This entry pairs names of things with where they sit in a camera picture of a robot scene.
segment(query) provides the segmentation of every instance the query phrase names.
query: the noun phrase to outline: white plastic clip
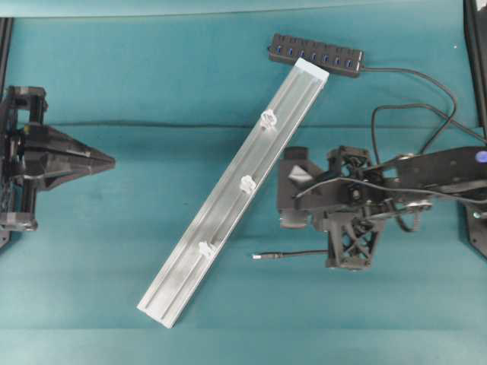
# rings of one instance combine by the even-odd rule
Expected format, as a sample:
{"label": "white plastic clip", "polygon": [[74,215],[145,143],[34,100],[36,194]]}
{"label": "white plastic clip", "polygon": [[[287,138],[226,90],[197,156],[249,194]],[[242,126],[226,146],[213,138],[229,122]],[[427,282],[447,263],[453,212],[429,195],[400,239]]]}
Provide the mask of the white plastic clip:
{"label": "white plastic clip", "polygon": [[260,115],[260,126],[265,129],[271,129],[277,123],[277,117],[274,114],[274,110],[267,109],[264,110],[263,113]]}
{"label": "white plastic clip", "polygon": [[199,243],[199,253],[205,256],[207,259],[210,259],[216,252],[216,247],[213,246],[211,243],[206,241],[202,241]]}
{"label": "white plastic clip", "polygon": [[252,176],[246,175],[240,179],[240,190],[244,191],[248,195],[252,194],[256,189],[257,184],[253,181]]}

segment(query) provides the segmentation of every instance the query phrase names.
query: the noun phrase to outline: teal tablecloth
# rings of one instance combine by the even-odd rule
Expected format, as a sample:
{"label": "teal tablecloth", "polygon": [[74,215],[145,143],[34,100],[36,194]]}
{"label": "teal tablecloth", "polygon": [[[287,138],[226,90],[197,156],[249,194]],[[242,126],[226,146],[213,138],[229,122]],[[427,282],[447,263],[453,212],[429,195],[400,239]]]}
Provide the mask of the teal tablecloth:
{"label": "teal tablecloth", "polygon": [[[117,168],[39,195],[39,230],[0,250],[0,364],[484,364],[487,265],[455,203],[436,202],[418,233],[390,222],[367,272],[326,270],[323,257],[253,262],[326,239],[279,228],[275,170],[175,328],[135,308],[287,74],[266,59],[275,31],[430,73],[475,126],[461,22],[453,1],[17,20],[8,83],[44,86],[46,122]],[[412,100],[449,105],[407,76],[331,76],[292,144],[323,164],[339,144],[370,148],[371,110]],[[382,155],[417,151],[438,123],[384,112]],[[434,149],[466,144],[451,130]]]}

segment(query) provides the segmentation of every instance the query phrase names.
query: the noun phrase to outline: cable connector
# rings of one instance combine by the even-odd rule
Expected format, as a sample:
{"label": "cable connector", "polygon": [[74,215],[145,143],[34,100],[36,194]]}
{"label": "cable connector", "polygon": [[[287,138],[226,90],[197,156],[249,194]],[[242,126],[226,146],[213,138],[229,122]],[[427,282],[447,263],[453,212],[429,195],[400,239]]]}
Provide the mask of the cable connector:
{"label": "cable connector", "polygon": [[262,252],[254,253],[252,259],[264,260],[264,259],[282,259],[284,257],[283,252]]}

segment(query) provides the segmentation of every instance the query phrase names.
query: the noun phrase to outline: teal fabric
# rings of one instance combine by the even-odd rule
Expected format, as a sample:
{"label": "teal fabric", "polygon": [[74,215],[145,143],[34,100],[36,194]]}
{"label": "teal fabric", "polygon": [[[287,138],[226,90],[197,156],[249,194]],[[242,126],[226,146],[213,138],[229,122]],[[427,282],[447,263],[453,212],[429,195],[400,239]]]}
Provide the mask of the teal fabric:
{"label": "teal fabric", "polygon": [[363,4],[383,4],[403,0],[3,0],[2,15],[9,17],[123,17],[175,14],[278,11],[285,9],[328,8]]}
{"label": "teal fabric", "polygon": [[[445,83],[459,100],[457,119],[477,125],[463,38],[461,2],[363,5],[303,11],[20,19],[8,82],[43,85],[50,122],[157,122],[252,125],[289,71],[270,62],[275,32],[364,50],[368,66],[402,66]],[[369,125],[382,103],[425,101],[451,110],[440,91],[408,75],[330,78],[310,111],[313,125]],[[381,125],[432,126],[430,112],[385,113]]]}
{"label": "teal fabric", "polygon": [[[418,233],[389,222],[370,271],[254,262],[326,240],[279,228],[275,169],[173,329],[135,308],[288,73],[266,59],[275,31],[431,73],[476,125],[461,4],[438,4],[17,20],[8,83],[44,86],[46,122],[117,167],[40,194],[39,230],[0,250],[0,363],[484,364],[486,260],[455,203],[436,201]],[[376,105],[412,100],[449,105],[401,75],[330,76],[291,144],[325,166],[339,144],[371,147]],[[417,151],[438,123],[384,112],[382,157]],[[450,130],[433,150],[471,144]]]}

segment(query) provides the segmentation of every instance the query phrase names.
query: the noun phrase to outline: aluminum rail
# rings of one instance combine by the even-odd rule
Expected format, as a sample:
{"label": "aluminum rail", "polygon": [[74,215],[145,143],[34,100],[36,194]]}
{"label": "aluminum rail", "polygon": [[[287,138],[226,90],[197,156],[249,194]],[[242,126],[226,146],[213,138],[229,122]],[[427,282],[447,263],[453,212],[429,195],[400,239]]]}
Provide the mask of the aluminum rail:
{"label": "aluminum rail", "polygon": [[142,312],[174,325],[327,79],[296,62],[138,304]]}

